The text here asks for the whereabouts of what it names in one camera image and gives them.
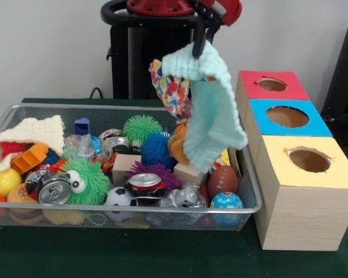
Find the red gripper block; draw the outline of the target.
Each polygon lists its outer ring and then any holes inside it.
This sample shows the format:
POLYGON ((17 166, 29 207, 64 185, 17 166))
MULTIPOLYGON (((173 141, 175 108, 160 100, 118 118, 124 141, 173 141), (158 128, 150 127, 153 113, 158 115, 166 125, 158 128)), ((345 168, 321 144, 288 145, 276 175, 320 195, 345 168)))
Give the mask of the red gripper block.
POLYGON ((239 0, 197 1, 194 9, 197 13, 197 23, 192 55, 200 57, 205 39, 212 43, 221 25, 231 26, 238 20, 242 12, 242 3, 239 0))

